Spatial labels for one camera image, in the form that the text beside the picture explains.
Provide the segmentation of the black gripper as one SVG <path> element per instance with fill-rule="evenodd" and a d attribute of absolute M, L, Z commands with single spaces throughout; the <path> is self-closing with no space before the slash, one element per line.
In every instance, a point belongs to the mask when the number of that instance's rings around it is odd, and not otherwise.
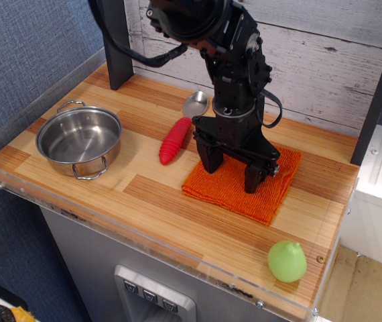
<path fill-rule="evenodd" d="M 245 192 L 251 194 L 267 175 L 275 176 L 279 171 L 280 152 L 263 135 L 255 111 L 238 118 L 196 116 L 192 123 L 198 154 L 207 173 L 218 169 L 225 154 L 245 163 Z"/>

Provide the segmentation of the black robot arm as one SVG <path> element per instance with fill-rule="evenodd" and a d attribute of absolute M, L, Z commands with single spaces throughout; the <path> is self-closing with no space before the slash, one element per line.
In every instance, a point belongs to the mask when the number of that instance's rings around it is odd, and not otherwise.
<path fill-rule="evenodd" d="M 228 155 L 246 165 L 245 191 L 254 193 L 279 170 L 279 151 L 263 135 L 281 117 L 264 123 L 271 67 L 262 53 L 256 21 L 235 1 L 151 1 L 151 25 L 167 38 L 195 48 L 214 86 L 213 117 L 194 116 L 194 139 L 205 170 L 215 172 Z"/>

